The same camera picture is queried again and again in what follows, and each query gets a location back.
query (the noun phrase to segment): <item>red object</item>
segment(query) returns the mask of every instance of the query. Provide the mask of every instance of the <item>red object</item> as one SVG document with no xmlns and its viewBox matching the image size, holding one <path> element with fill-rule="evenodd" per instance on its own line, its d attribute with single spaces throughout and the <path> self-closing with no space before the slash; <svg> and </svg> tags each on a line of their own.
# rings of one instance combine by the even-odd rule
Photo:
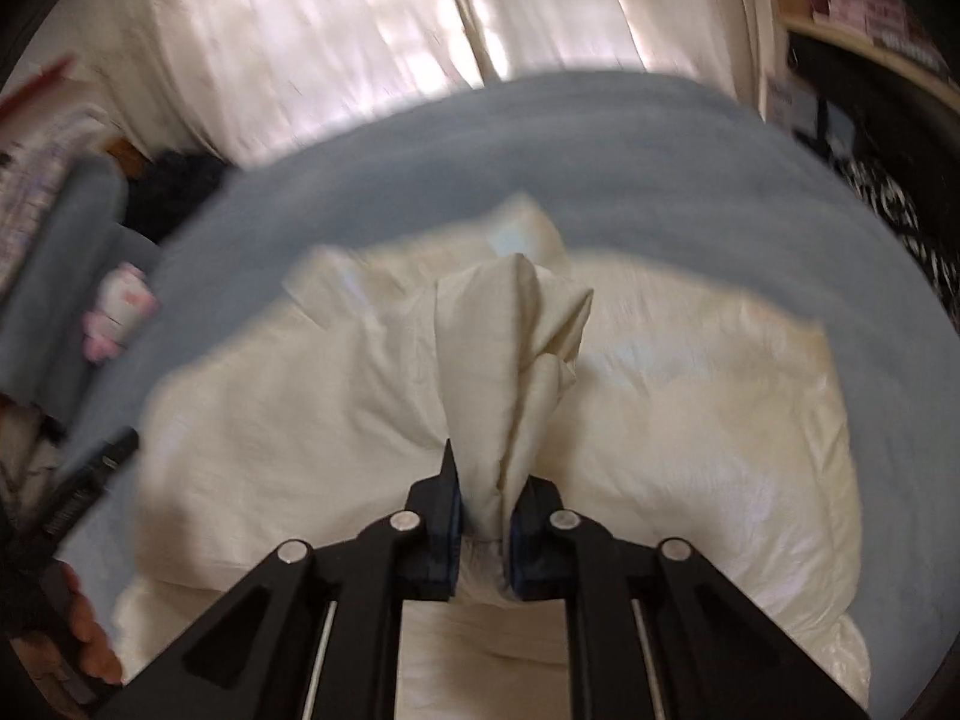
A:
<svg viewBox="0 0 960 720">
<path fill-rule="evenodd" d="M 49 67 L 43 68 L 11 95 L 2 98 L 0 100 L 0 124 L 3 124 L 3 121 L 8 119 L 24 103 L 43 94 L 50 87 L 64 80 L 66 71 L 75 61 L 76 57 L 72 53 L 66 55 L 63 59 L 56 60 Z"/>
</svg>

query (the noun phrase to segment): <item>blue blanket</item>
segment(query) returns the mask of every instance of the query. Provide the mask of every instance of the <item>blue blanket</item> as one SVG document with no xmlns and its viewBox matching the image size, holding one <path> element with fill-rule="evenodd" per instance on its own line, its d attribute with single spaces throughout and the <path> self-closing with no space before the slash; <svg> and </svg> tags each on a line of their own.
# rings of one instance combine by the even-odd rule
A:
<svg viewBox="0 0 960 720">
<path fill-rule="evenodd" d="M 75 464 L 154 384 L 237 331 L 310 247 L 472 218 L 517 190 L 569 247 L 635 252 L 753 290 L 829 335 L 850 415 L 864 552 L 851 613 L 871 714 L 894 720 L 960 629 L 960 341 L 893 236 L 755 114 L 651 74 L 557 74 L 458 95 L 237 175 L 171 242 L 160 314 L 99 379 Z M 133 474 L 64 557 L 109 619 L 133 574 Z"/>
</svg>

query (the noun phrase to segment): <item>metal screw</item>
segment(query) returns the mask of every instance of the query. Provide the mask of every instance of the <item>metal screw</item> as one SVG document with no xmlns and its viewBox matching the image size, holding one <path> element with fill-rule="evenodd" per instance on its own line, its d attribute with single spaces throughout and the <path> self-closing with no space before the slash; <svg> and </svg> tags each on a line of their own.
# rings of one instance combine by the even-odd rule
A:
<svg viewBox="0 0 960 720">
<path fill-rule="evenodd" d="M 309 550 L 302 541 L 285 541 L 277 549 L 277 557 L 283 562 L 300 562 L 306 556 Z"/>
<path fill-rule="evenodd" d="M 419 514 L 416 512 L 397 512 L 390 518 L 390 526 L 395 531 L 406 533 L 419 528 Z"/>
<path fill-rule="evenodd" d="M 550 524 L 558 531 L 572 531 L 580 523 L 580 515 L 570 509 L 557 509 L 550 514 Z"/>
<path fill-rule="evenodd" d="M 683 538 L 669 538 L 661 544 L 661 552 L 664 553 L 667 560 L 683 562 L 689 560 L 690 556 L 693 555 L 693 547 L 686 543 Z"/>
</svg>

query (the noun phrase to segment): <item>patterned fabric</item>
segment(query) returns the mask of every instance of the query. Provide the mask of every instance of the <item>patterned fabric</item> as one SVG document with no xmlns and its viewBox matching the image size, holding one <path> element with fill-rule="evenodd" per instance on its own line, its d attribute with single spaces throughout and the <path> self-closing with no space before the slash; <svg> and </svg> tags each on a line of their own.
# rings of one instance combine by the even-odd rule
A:
<svg viewBox="0 0 960 720">
<path fill-rule="evenodd" d="M 109 123 L 84 104 L 51 119 L 26 143 L 11 143 L 0 167 L 0 298 L 16 279 L 74 159 Z"/>
<path fill-rule="evenodd" d="M 13 525 L 49 490 L 58 453 L 40 437 L 43 415 L 0 397 L 0 501 Z"/>
<path fill-rule="evenodd" d="M 896 233 L 960 333 L 960 254 L 923 232 L 913 200 L 880 161 L 833 157 L 828 161 L 834 172 Z"/>
</svg>

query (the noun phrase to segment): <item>human hand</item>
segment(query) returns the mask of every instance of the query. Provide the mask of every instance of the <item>human hand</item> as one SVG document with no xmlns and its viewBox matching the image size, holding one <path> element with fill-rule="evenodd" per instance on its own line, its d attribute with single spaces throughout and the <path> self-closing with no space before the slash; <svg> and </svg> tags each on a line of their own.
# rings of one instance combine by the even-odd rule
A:
<svg viewBox="0 0 960 720">
<path fill-rule="evenodd" d="M 61 563 L 61 566 L 67 587 L 73 593 L 68 620 L 70 631 L 85 645 L 83 650 L 80 650 L 78 666 L 90 677 L 118 685 L 123 678 L 120 661 L 110 649 L 104 629 L 97 623 L 93 606 L 80 592 L 80 578 L 66 563 Z M 81 716 L 75 713 L 75 706 L 70 706 L 72 702 L 56 679 L 62 661 L 56 645 L 46 635 L 29 632 L 13 642 L 13 646 L 27 673 L 37 683 L 51 706 L 67 716 Z"/>
</svg>

